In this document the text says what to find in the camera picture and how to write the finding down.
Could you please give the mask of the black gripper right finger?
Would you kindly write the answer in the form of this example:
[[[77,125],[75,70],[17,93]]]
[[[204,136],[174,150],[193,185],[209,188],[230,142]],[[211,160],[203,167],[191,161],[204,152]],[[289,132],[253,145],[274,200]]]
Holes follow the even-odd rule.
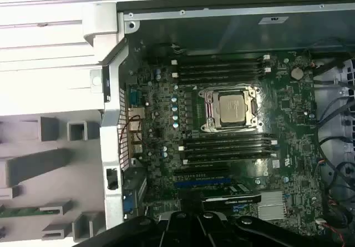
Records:
[[[228,220],[217,213],[198,216],[207,246],[329,246],[329,242],[303,236],[252,216]]]

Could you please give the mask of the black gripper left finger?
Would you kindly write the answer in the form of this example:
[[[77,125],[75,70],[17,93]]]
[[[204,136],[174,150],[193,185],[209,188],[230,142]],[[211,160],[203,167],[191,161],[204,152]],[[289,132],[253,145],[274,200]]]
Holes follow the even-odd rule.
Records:
[[[190,214],[164,212],[158,221],[139,216],[81,242],[80,246],[192,246],[195,238]]]

